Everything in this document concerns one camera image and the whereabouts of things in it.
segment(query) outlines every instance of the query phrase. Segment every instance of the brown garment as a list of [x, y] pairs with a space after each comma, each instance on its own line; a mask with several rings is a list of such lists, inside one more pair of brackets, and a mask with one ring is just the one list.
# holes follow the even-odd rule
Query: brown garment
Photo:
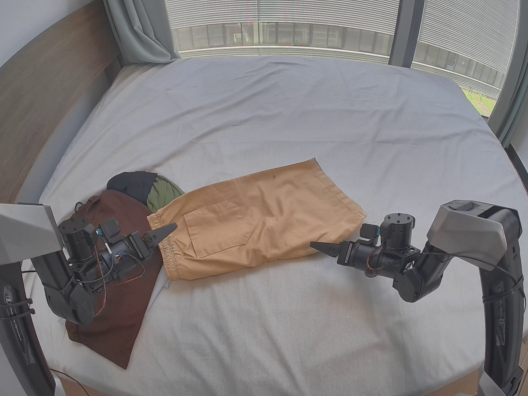
[[[84, 215], [94, 226], [113, 217], [118, 221], [122, 233], [128, 235], [137, 230], [143, 235], [150, 230], [147, 221], [149, 214], [150, 210], [132, 197], [108, 190], [90, 198], [74, 216]], [[102, 248], [102, 242], [99, 242], [99, 249]], [[162, 267], [158, 249], [145, 261], [144, 266], [145, 274], [142, 277], [107, 287], [105, 308], [91, 324], [81, 326], [66, 322], [70, 340], [82, 343], [125, 369]], [[136, 266], [128, 273], [127, 279], [141, 272], [141, 267]], [[102, 299], [102, 293], [97, 295], [96, 312], [102, 305]]]
[[313, 158], [205, 186], [149, 216], [178, 228], [159, 248], [168, 278], [199, 279], [317, 251], [340, 242], [365, 218]]

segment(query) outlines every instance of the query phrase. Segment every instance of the wooden bed frame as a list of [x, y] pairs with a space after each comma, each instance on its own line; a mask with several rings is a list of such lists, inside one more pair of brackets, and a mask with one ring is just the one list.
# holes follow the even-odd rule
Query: wooden bed frame
[[73, 12], [0, 68], [0, 203], [16, 201], [50, 135], [119, 56], [104, 8]]

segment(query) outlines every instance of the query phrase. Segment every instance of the tan shorts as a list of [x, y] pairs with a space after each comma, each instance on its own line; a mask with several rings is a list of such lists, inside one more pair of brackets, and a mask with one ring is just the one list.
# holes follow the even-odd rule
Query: tan shorts
[[159, 245], [163, 264], [193, 280], [314, 254], [310, 241], [340, 242], [364, 218], [313, 158], [196, 189], [148, 221], [178, 225]]

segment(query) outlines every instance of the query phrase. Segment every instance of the back pocket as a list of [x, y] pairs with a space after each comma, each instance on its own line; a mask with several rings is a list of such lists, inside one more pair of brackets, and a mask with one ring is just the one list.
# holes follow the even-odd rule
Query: back pocket
[[253, 225], [247, 210], [232, 201], [222, 201], [183, 215], [198, 258], [244, 245]]

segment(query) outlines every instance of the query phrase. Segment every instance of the bed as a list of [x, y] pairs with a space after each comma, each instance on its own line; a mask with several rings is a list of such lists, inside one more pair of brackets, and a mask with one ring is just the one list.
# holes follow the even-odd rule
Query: bed
[[[312, 157], [366, 221], [414, 215], [417, 247], [453, 199], [515, 207], [528, 221], [515, 169], [452, 80], [294, 56], [123, 69], [40, 202], [59, 222], [122, 171], [159, 172], [189, 191]], [[127, 370], [69, 341], [41, 284], [28, 287], [50, 366], [107, 394], [410, 395], [482, 362], [478, 276], [454, 260], [440, 288], [415, 304], [391, 281], [322, 254], [175, 281], [156, 288]]]

